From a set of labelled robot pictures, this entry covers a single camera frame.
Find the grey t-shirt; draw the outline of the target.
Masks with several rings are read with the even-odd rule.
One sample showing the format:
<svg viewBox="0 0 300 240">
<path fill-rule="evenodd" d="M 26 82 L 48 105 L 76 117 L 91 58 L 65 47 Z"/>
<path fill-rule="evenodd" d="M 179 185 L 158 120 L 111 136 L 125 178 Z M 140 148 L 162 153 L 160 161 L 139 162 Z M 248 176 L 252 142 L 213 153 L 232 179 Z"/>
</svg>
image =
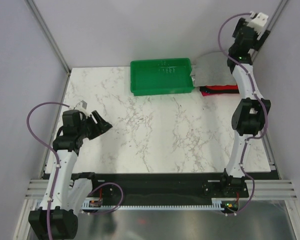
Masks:
<svg viewBox="0 0 300 240">
<path fill-rule="evenodd" d="M 227 65 L 227 57 L 221 51 L 212 51 L 199 56 L 190 76 L 194 87 L 235 86 L 237 83 Z"/>
</svg>

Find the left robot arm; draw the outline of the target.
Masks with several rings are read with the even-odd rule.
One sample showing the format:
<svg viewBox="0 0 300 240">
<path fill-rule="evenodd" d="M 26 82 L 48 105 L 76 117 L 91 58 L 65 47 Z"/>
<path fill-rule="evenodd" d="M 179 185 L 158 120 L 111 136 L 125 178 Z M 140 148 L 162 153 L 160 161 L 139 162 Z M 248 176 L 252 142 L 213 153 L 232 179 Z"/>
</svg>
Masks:
<svg viewBox="0 0 300 240">
<path fill-rule="evenodd" d="M 98 182 L 82 178 L 70 185 L 73 168 L 84 139 L 93 140 L 113 126 L 94 110 L 86 114 L 78 109 L 62 114 L 62 126 L 52 143 L 55 156 L 47 188 L 37 210 L 28 221 L 40 240 L 72 240 L 78 231 L 78 214 L 87 196 L 100 191 Z"/>
</svg>

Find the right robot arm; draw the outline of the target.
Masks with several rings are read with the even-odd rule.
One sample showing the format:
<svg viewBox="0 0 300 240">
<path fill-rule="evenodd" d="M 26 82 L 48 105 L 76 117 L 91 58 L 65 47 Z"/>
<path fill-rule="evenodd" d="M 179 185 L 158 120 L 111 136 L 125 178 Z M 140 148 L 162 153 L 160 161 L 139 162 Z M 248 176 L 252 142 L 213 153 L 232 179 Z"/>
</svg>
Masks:
<svg viewBox="0 0 300 240">
<path fill-rule="evenodd" d="M 227 66 L 235 79 L 241 100 L 236 107 L 231 126 L 234 144 L 230 160 L 223 171 L 219 191 L 225 197 L 247 190 L 245 165 L 251 141 L 263 138 L 268 129 L 271 102 L 264 99 L 257 86 L 251 50 L 258 51 L 270 34 L 265 29 L 268 16 L 264 13 L 239 13 L 233 31 L 234 43 L 221 52 L 227 57 Z"/>
</svg>

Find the red folded t-shirt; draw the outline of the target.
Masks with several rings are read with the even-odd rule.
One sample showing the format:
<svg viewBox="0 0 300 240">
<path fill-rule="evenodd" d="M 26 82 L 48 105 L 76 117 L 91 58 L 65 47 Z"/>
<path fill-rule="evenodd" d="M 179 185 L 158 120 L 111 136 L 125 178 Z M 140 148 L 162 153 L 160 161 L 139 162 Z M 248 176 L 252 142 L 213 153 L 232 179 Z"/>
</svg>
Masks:
<svg viewBox="0 0 300 240">
<path fill-rule="evenodd" d="M 210 92 L 229 92 L 229 93 L 238 93 L 239 88 L 237 85 L 214 85 L 206 86 Z"/>
</svg>

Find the green plastic tray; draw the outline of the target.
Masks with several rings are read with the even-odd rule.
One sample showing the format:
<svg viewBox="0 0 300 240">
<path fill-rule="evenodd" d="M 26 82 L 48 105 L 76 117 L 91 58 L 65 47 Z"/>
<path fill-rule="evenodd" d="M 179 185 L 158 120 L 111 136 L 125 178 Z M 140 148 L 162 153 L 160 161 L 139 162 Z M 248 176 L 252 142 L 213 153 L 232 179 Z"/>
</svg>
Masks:
<svg viewBox="0 0 300 240">
<path fill-rule="evenodd" d="M 130 91 L 134 96 L 190 93 L 195 88 L 189 58 L 130 62 Z"/>
</svg>

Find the black folded t-shirt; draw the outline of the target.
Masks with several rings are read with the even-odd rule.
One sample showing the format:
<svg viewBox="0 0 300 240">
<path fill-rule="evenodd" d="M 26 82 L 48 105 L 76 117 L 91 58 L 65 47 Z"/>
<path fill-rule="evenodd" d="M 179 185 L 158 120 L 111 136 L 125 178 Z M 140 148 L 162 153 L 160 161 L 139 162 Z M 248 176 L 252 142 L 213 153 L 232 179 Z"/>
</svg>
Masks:
<svg viewBox="0 0 300 240">
<path fill-rule="evenodd" d="M 220 95 L 220 94 L 239 94 L 239 89 L 237 85 L 200 86 L 199 90 L 203 96 Z"/>
</svg>

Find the pink folded t-shirt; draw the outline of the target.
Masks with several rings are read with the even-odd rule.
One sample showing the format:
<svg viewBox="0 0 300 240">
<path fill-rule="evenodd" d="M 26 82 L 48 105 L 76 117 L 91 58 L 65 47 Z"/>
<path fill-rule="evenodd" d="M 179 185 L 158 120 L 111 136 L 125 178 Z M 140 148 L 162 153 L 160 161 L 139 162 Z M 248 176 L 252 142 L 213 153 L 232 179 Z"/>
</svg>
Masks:
<svg viewBox="0 0 300 240">
<path fill-rule="evenodd" d="M 215 92 L 206 92 L 206 91 L 201 91 L 201 94 L 203 97 L 216 95 Z"/>
</svg>

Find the right aluminium frame post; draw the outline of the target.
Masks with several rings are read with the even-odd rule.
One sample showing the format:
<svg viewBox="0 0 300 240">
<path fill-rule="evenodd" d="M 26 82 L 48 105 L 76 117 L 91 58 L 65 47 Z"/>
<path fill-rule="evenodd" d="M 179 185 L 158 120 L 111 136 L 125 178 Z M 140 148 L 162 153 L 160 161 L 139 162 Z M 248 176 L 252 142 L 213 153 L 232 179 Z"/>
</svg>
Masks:
<svg viewBox="0 0 300 240">
<path fill-rule="evenodd" d="M 281 0 L 279 5 L 277 6 L 276 10 L 274 11 L 272 17 L 270 18 L 270 20 L 267 22 L 267 30 L 269 30 L 270 32 L 273 32 L 277 22 L 279 21 L 280 17 L 282 16 L 282 14 L 284 13 L 288 3 L 290 2 L 290 0 Z M 253 70 L 255 71 L 256 68 L 256 60 L 259 58 L 259 51 L 253 51 L 252 52 L 252 62 L 253 62 Z"/>
</svg>

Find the aluminium frame post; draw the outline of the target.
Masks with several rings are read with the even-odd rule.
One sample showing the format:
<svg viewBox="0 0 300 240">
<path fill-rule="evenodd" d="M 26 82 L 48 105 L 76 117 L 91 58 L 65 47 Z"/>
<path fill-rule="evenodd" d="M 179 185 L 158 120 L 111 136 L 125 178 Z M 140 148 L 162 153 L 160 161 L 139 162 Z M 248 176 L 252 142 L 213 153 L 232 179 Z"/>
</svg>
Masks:
<svg viewBox="0 0 300 240">
<path fill-rule="evenodd" d="M 284 13 L 288 3 L 290 2 L 290 0 L 281 0 L 279 5 L 277 6 L 276 10 L 274 11 L 272 17 L 270 18 L 270 20 L 267 22 L 267 30 L 269 30 L 270 32 L 273 32 L 277 22 L 279 21 L 280 17 L 282 16 L 282 14 Z M 255 71 L 256 68 L 256 60 L 259 58 L 259 51 L 253 51 L 252 52 L 252 62 L 253 62 L 253 70 Z"/>
<path fill-rule="evenodd" d="M 36 22 L 38 23 L 40 29 L 42 30 L 45 38 L 47 39 L 50 47 L 52 48 L 54 54 L 58 58 L 60 64 L 62 65 L 63 69 L 65 70 L 66 74 L 69 76 L 71 74 L 71 68 L 68 65 L 65 57 L 63 56 L 55 38 L 53 37 L 46 21 L 44 20 L 38 6 L 36 5 L 34 0 L 25 0 L 25 3 L 29 7 L 31 13 L 33 14 Z"/>
</svg>

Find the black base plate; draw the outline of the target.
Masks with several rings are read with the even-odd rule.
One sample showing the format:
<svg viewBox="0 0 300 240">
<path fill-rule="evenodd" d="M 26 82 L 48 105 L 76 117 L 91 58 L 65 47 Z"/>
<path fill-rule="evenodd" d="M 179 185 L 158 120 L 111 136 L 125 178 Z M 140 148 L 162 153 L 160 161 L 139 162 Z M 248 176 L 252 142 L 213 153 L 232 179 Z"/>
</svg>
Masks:
<svg viewBox="0 0 300 240">
<path fill-rule="evenodd" d="M 226 182 L 222 173 L 74 173 L 71 180 L 89 179 L 92 197 L 115 206 L 208 205 L 213 199 L 249 197 L 244 178 L 236 185 Z"/>
</svg>

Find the left aluminium frame post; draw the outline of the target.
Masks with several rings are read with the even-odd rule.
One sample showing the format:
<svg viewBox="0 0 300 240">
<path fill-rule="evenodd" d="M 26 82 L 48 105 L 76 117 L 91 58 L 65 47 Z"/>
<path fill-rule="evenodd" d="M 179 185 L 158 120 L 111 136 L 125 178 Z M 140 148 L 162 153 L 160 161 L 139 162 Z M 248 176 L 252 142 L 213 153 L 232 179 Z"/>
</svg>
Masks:
<svg viewBox="0 0 300 240">
<path fill-rule="evenodd" d="M 52 48 L 54 54 L 58 58 L 60 64 L 62 65 L 63 69 L 65 70 L 66 74 L 69 76 L 71 74 L 71 68 L 68 65 L 65 57 L 63 56 L 55 38 L 53 37 L 46 21 L 44 20 L 38 6 L 36 5 L 34 0 L 25 0 L 25 3 L 29 7 L 31 13 L 33 14 L 36 22 L 38 23 L 40 29 L 42 30 L 45 38 L 47 39 L 50 47 Z"/>
</svg>

